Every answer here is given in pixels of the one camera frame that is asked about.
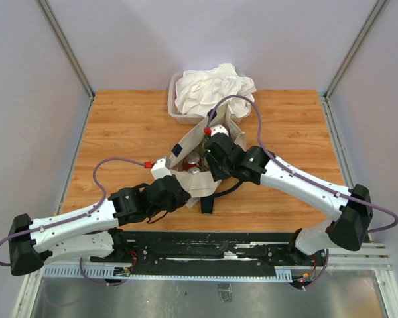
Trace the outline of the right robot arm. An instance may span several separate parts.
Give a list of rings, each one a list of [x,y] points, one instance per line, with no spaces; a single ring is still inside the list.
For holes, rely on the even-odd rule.
[[[215,180],[233,177],[241,182],[277,189],[325,214],[324,222],[298,229],[287,249],[288,259],[304,264],[321,250],[359,251],[367,235],[373,209],[368,188],[331,184],[307,174],[260,146],[243,150],[223,133],[204,144],[205,158]]]

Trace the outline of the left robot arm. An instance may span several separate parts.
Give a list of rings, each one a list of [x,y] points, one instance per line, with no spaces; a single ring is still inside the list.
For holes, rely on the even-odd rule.
[[[43,267],[51,247],[94,231],[140,223],[161,211],[173,212],[186,205],[191,195],[174,176],[152,184],[125,187],[104,201],[49,219],[31,219],[26,213],[13,219],[9,236],[11,274],[22,276]]]

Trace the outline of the red soda can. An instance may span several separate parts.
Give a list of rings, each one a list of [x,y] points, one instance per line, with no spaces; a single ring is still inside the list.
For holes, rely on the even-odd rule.
[[[190,152],[184,158],[184,169],[188,170],[191,167],[200,167],[202,162],[202,158],[198,152]]]
[[[200,169],[199,167],[191,167],[191,168],[189,168],[189,169],[187,170],[187,172],[188,172],[189,174],[196,175],[196,174],[201,173],[202,171],[201,171],[201,169]]]

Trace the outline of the clear glass bottle green cap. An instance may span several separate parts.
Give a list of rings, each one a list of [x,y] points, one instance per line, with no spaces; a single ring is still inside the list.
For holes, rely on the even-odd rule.
[[[209,140],[209,138],[210,138],[209,136],[205,135],[204,138],[202,139],[202,142],[200,143],[200,149],[202,152],[206,151],[205,144]]]

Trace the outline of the cream canvas tote bag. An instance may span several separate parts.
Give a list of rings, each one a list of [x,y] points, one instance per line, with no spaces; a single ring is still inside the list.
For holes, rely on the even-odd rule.
[[[186,133],[181,141],[175,144],[169,157],[171,171],[191,195],[186,206],[191,208],[200,203],[203,214],[213,213],[216,190],[222,182],[213,179],[205,158],[204,144],[208,136],[205,135],[204,129],[207,122],[208,118],[203,118]],[[212,133],[224,133],[243,150],[246,149],[246,134],[225,107],[215,112],[210,128]]]

